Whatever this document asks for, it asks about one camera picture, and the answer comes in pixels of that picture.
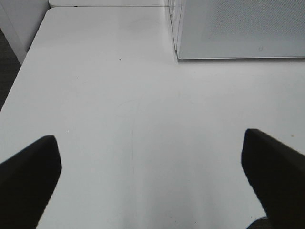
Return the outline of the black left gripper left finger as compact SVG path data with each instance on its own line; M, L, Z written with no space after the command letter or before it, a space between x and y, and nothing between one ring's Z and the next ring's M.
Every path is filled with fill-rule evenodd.
M0 227L34 229L56 188L61 158L55 136L36 140L0 165Z

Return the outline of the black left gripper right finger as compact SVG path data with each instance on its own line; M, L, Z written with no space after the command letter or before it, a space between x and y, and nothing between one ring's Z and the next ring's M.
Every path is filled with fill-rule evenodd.
M303 229L305 156L258 129L247 129L241 164L272 227Z

